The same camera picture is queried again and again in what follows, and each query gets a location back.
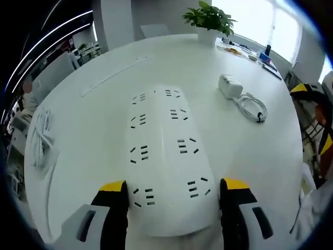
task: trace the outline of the white table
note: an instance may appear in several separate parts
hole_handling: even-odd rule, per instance
[[[146,56],[152,58],[128,68]],[[81,97],[84,88],[126,67]],[[223,97],[217,88],[222,73],[233,75],[244,91],[266,104],[264,124],[247,120]],[[258,64],[204,47],[191,34],[145,39],[107,52],[70,74],[45,98],[36,113],[42,107],[51,109],[55,145],[60,150],[47,207],[39,206],[46,202],[40,194],[46,184],[28,157],[24,163],[27,198],[42,237],[46,238],[49,223],[51,240],[56,239],[61,224],[82,204],[90,204],[103,184],[125,178],[124,131],[130,100],[157,83],[182,88],[216,183],[222,177],[246,181],[256,198],[291,228],[298,210],[302,142],[285,83]],[[42,212],[46,208],[48,220]],[[139,236],[130,224],[126,245],[127,249],[182,249],[184,244],[221,249],[221,240],[218,221],[203,232],[162,239]]]

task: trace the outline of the white cable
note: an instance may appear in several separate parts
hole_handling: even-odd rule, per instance
[[[235,101],[235,103],[239,107],[239,110],[249,120],[254,121],[254,122],[258,122],[258,123],[264,122],[266,120],[266,117],[267,117],[267,108],[266,108],[265,104],[263,104],[263,102],[260,101],[259,99],[257,99],[254,96],[252,96],[250,93],[246,93],[245,95],[241,95],[239,97],[239,99],[233,98],[233,100]],[[259,113],[257,113],[256,115],[253,114],[253,113],[251,113],[245,107],[245,104],[247,102],[254,102],[254,103],[256,103],[262,109],[262,111],[259,112]]]
[[[47,148],[51,151],[57,151],[52,145],[52,134],[49,126],[50,110],[42,110],[37,117],[35,128],[31,137],[31,152],[32,165],[35,168],[41,169],[44,160],[44,152]]]

